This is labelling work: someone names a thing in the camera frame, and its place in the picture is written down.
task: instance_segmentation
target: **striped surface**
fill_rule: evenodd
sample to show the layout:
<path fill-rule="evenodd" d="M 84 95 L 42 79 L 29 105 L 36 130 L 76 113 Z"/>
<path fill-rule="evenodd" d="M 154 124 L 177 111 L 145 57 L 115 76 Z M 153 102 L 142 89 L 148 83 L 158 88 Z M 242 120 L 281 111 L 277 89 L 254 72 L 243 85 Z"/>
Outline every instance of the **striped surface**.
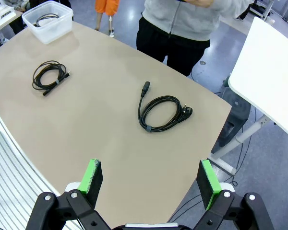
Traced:
<path fill-rule="evenodd" d="M 24 230 L 37 196 L 58 192 L 23 153 L 0 118 L 0 228 Z M 65 230 L 80 230 L 68 221 Z"/>

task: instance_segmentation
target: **plastic container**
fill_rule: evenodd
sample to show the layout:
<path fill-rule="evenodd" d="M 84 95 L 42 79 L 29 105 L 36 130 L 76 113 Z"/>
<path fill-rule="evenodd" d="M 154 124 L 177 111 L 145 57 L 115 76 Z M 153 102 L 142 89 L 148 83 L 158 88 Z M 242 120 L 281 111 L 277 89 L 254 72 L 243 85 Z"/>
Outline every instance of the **plastic container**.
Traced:
<path fill-rule="evenodd" d="M 54 13 L 59 18 L 50 20 L 41 27 L 35 27 L 34 24 L 36 24 L 37 19 L 47 13 Z M 25 12 L 22 18 L 35 37 L 42 43 L 49 44 L 72 30 L 72 16 L 71 8 L 55 1 L 46 1 Z"/>

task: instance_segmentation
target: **person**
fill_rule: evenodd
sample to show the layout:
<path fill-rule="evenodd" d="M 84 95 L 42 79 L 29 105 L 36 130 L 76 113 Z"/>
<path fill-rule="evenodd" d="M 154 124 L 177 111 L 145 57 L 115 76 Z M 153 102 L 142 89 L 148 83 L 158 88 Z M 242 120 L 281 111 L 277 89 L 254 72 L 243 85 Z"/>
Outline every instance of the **person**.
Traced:
<path fill-rule="evenodd" d="M 23 13 L 30 8 L 29 0 L 4 0 L 4 3 L 8 6 L 14 7 L 16 11 Z M 16 18 L 9 25 L 14 31 L 15 35 L 24 29 L 24 22 L 22 17 Z"/>
<path fill-rule="evenodd" d="M 117 13 L 119 8 L 120 0 L 96 0 L 95 10 L 97 12 L 96 28 L 99 31 L 100 23 L 103 13 L 109 17 L 109 32 L 113 33 L 113 16 Z"/>
<path fill-rule="evenodd" d="M 252 5 L 256 4 L 256 3 L 257 3 L 257 0 L 255 0 L 254 3 L 250 4 L 248 6 L 248 8 L 246 9 L 246 11 L 243 12 L 242 14 L 240 14 L 240 16 L 237 19 L 239 19 L 240 21 L 243 21 L 245 19 L 246 15 L 250 12 Z"/>
<path fill-rule="evenodd" d="M 45 1 L 48 1 L 48 0 L 30 0 L 30 6 L 31 6 L 31 8 L 33 8 L 35 6 L 38 6 L 41 3 L 44 3 Z M 69 8 L 72 8 L 72 5 L 69 2 L 69 0 L 54 0 L 54 1 L 59 2 L 59 3 L 65 5 Z"/>
<path fill-rule="evenodd" d="M 185 76 L 210 46 L 219 17 L 237 18 L 253 0 L 146 0 L 136 46 Z"/>

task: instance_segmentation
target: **table leg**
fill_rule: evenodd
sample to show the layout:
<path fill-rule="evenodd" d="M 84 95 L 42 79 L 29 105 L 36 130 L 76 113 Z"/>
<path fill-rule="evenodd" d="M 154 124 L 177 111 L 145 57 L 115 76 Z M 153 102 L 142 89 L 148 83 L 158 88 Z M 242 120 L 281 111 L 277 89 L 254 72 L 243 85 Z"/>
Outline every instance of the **table leg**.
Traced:
<path fill-rule="evenodd" d="M 258 121 L 256 121 L 251 127 L 249 127 L 246 131 L 244 131 L 240 136 L 236 136 L 231 140 L 226 146 L 219 149 L 214 154 L 210 153 L 208 157 L 213 163 L 219 166 L 221 169 L 225 170 L 226 172 L 235 175 L 236 169 L 227 164 L 225 161 L 221 160 L 220 158 L 223 157 L 225 154 L 232 151 L 234 148 L 242 144 L 247 138 L 251 135 L 256 133 L 259 129 L 261 129 L 266 123 L 268 123 L 271 119 L 266 115 L 263 115 Z"/>
<path fill-rule="evenodd" d="M 272 5 L 274 3 L 274 0 L 269 0 L 269 3 L 267 5 L 267 7 L 265 8 L 265 11 L 264 11 L 264 14 L 263 14 L 263 17 L 262 19 L 265 21 L 267 18 L 268 18 L 268 14 L 269 12 L 271 11 L 272 9 Z"/>

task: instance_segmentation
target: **orange shorts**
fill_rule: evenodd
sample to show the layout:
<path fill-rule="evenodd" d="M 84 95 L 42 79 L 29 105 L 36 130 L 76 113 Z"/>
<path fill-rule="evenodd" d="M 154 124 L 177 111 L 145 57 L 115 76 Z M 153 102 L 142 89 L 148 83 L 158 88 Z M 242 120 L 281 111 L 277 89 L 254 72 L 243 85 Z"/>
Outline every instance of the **orange shorts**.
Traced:
<path fill-rule="evenodd" d="M 95 10 L 97 13 L 106 13 L 114 16 L 119 8 L 120 0 L 96 0 Z"/>

